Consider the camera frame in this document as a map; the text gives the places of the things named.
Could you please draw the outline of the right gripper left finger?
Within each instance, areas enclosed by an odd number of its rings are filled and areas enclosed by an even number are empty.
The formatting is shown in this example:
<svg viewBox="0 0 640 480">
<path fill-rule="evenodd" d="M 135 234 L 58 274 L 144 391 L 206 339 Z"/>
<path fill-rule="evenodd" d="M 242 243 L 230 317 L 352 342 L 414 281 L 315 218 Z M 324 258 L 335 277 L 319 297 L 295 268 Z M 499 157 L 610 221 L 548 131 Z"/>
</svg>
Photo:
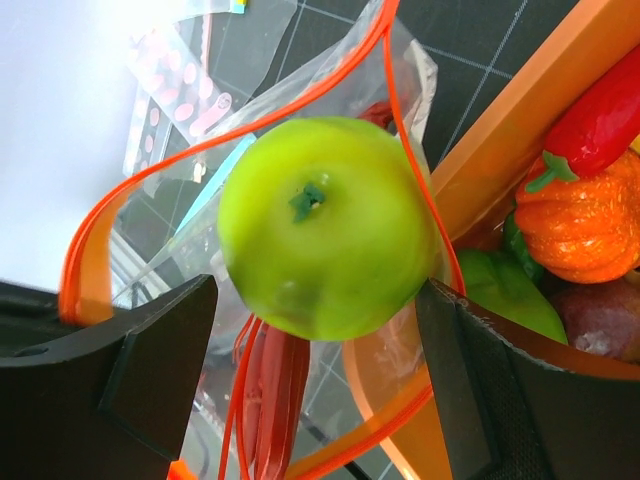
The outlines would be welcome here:
<svg viewBox="0 0 640 480">
<path fill-rule="evenodd" d="M 213 326 L 207 275 L 87 328 L 1 287 L 1 475 L 163 479 L 181 453 Z"/>
</svg>

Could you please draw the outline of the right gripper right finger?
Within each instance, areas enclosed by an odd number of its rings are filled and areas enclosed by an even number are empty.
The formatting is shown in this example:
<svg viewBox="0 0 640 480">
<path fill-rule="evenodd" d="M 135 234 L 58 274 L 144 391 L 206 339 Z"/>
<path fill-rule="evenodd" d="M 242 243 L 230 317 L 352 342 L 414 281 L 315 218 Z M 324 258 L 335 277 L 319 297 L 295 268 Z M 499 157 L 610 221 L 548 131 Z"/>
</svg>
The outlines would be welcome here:
<svg viewBox="0 0 640 480">
<path fill-rule="evenodd" d="M 437 280 L 417 323 L 456 479 L 635 479 L 639 369 L 557 343 Z"/>
</svg>

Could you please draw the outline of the red toy lobster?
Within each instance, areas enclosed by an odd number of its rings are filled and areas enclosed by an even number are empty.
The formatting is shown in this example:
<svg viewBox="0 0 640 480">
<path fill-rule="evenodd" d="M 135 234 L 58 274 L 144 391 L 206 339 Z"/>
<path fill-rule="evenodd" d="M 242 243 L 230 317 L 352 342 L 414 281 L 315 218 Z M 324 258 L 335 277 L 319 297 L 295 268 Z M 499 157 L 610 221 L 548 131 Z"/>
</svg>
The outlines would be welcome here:
<svg viewBox="0 0 640 480">
<path fill-rule="evenodd" d="M 359 119 L 383 130 L 391 124 L 393 114 L 389 102 L 378 102 Z M 294 143 L 311 136 L 311 120 L 355 120 L 348 117 L 319 117 L 287 120 L 261 137 L 284 147 L 290 157 L 310 158 L 319 147 L 298 147 Z M 313 182 L 290 195 L 292 209 L 289 223 L 298 225 L 321 205 L 326 195 Z M 253 325 L 249 344 L 241 356 L 244 376 L 242 397 L 234 410 L 236 443 L 241 479 L 283 479 L 293 449 L 304 390 L 310 365 L 310 342 L 262 323 L 258 329 L 253 314 L 245 330 Z M 240 373 L 234 395 L 240 391 Z"/>
</svg>

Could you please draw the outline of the green toy apple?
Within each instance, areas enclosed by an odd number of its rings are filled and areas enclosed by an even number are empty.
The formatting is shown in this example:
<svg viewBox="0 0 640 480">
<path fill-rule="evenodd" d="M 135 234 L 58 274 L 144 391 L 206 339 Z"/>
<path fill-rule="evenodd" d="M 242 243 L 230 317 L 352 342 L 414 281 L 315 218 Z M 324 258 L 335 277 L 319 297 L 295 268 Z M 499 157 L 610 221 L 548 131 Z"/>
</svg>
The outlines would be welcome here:
<svg viewBox="0 0 640 480">
<path fill-rule="evenodd" d="M 401 142 L 350 117 L 290 119 L 262 135 L 224 185 L 217 228 L 248 309 L 313 341 L 380 328 L 440 253 Z"/>
</svg>

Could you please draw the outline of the orange zip clear bag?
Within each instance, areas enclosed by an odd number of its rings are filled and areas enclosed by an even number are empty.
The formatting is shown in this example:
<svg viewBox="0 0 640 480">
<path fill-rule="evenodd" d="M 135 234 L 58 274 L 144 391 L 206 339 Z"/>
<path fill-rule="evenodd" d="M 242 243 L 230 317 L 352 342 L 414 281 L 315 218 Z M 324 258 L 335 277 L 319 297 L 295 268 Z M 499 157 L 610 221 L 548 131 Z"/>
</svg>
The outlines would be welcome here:
<svg viewBox="0 0 640 480">
<path fill-rule="evenodd" d="M 397 21 L 397 8 L 394 1 L 369 2 L 339 42 L 249 101 L 237 112 L 223 118 L 187 150 L 137 172 L 107 194 L 83 220 L 67 252 L 59 300 L 62 317 L 78 324 L 102 320 L 112 310 L 111 301 L 119 300 L 115 287 L 110 284 L 113 225 L 120 210 L 144 186 L 148 178 L 166 172 L 207 149 L 241 139 L 256 140 L 260 131 L 287 117 L 311 113 L 354 116 L 378 102 L 389 102 L 393 121 L 400 126 L 399 140 L 410 148 L 410 157 L 417 164 L 419 172 L 427 174 L 427 161 L 417 143 L 417 137 L 426 128 L 436 90 L 437 68 L 424 49 Z M 210 273 L 215 277 L 218 285 L 216 310 L 220 302 L 219 281 L 227 280 L 247 314 L 232 343 L 234 377 L 229 412 L 224 421 L 218 475 L 214 478 L 241 479 L 236 420 L 233 415 L 234 404 L 240 395 L 234 395 L 234 386 L 241 371 L 241 356 L 249 344 L 253 325 L 245 330 L 252 315 L 232 286 L 223 267 L 221 253 L 213 243 L 213 216 L 224 184 L 216 193 L 213 207 L 188 223 L 170 245 L 161 249 L 157 260 L 186 252 L 188 263 L 185 278 L 191 279 L 203 273 Z M 388 360 L 369 358 L 374 383 L 382 388 L 383 397 L 380 402 L 366 406 L 355 379 L 354 351 L 346 374 L 354 384 L 355 402 L 364 411 L 364 419 L 355 428 L 317 451 L 301 459 L 292 458 L 284 477 L 318 479 L 376 447 L 382 448 L 391 461 L 397 460 L 398 451 L 393 446 L 393 441 L 400 435 L 405 424 L 421 412 L 433 397 L 422 345 L 417 335 L 415 307 L 405 306 L 372 334 L 381 336 L 384 329 L 406 309 L 412 309 L 415 313 L 415 330 L 411 339 L 417 347 L 417 353 L 411 354 L 407 348 L 402 348 L 398 356 Z M 348 340 L 312 344 L 308 378 L 312 349 L 319 344 L 354 346 L 356 342 Z M 243 388 L 243 376 L 240 373 L 240 391 Z"/>
</svg>

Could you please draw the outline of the red toy chili pepper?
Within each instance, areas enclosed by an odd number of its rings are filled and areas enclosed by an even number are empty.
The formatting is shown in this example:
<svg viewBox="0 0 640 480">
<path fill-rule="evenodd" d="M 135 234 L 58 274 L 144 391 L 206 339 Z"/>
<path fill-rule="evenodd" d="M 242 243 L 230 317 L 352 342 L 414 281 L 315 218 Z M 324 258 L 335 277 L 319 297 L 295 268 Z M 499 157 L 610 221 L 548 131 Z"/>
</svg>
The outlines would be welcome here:
<svg viewBox="0 0 640 480">
<path fill-rule="evenodd" d="M 544 169 L 525 185 L 536 193 L 554 180 L 575 182 L 614 163 L 639 134 L 639 49 L 589 87 L 548 132 Z"/>
</svg>

